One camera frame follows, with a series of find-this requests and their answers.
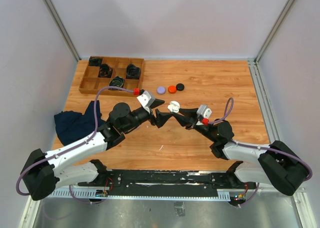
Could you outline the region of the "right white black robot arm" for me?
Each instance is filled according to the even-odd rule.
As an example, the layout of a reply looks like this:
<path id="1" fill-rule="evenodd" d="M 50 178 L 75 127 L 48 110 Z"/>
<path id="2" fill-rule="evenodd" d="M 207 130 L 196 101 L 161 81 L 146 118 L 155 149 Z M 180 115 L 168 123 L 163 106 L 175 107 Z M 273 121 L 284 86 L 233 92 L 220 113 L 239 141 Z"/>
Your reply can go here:
<path id="1" fill-rule="evenodd" d="M 209 121 L 198 109 L 181 109 L 173 115 L 181 126 L 196 130 L 213 142 L 211 152 L 216 158 L 234 160 L 227 184 L 238 188 L 243 183 L 270 184 L 284 195 L 291 196 L 313 173 L 284 142 L 271 144 L 244 143 L 234 139 L 231 124 L 225 119 Z"/>

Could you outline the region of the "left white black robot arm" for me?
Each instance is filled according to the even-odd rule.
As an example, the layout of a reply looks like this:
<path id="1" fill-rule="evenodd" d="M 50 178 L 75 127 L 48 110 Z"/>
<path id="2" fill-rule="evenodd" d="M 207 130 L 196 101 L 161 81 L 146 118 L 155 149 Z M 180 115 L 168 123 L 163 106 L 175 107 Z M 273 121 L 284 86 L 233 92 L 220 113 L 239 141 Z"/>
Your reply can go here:
<path id="1" fill-rule="evenodd" d="M 103 185 L 107 181 L 107 173 L 100 161 L 90 161 L 82 166 L 75 163 L 115 147 L 125 139 L 125 134 L 146 121 L 162 127 L 175 115 L 173 110 L 160 112 L 157 109 L 164 103 L 162 100 L 141 95 L 138 101 L 141 106 L 136 110 L 131 110 L 124 102 L 116 104 L 102 125 L 95 124 L 91 133 L 75 142 L 52 151 L 32 151 L 17 180 L 17 193 L 39 201 L 64 186 L 81 182 Z"/>

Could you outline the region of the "white earbud charging case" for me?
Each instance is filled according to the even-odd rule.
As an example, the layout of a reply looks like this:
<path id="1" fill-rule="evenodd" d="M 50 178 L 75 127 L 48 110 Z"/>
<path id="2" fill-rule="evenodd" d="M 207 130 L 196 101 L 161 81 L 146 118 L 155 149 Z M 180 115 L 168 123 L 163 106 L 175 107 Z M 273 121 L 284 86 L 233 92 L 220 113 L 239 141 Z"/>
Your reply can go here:
<path id="1" fill-rule="evenodd" d="M 177 101 L 171 101 L 167 106 L 168 110 L 172 113 L 179 113 L 180 104 Z"/>

